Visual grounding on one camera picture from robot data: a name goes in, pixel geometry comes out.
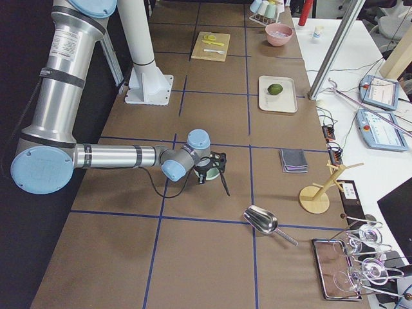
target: white tray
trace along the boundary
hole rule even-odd
[[[283,91],[278,95],[270,95],[268,87],[271,84],[282,85]],[[264,111],[296,113],[297,102],[294,80],[288,77],[260,76],[259,107]]]

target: metal tray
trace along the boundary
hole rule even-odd
[[[333,246],[338,244],[342,252],[337,252]],[[333,275],[339,271],[346,272],[352,266],[350,258],[343,256],[343,244],[339,239],[313,239],[312,246],[315,253],[319,279],[321,280],[322,294],[327,301],[361,301],[358,292],[344,292],[339,290],[333,282]]]

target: folded napkin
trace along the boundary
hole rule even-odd
[[[304,157],[303,149],[280,150],[283,172],[285,173],[307,173],[308,162]]]

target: white plastic fork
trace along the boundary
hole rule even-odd
[[[208,48],[205,48],[203,51],[204,51],[204,52],[211,52],[211,53],[218,53],[218,54],[220,54],[220,55],[223,55],[223,54],[225,53],[224,50],[210,50],[210,49],[208,49]]]

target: pink bowl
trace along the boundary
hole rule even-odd
[[[265,28],[266,39],[273,46],[285,45],[292,38],[294,31],[285,24],[268,24]]]

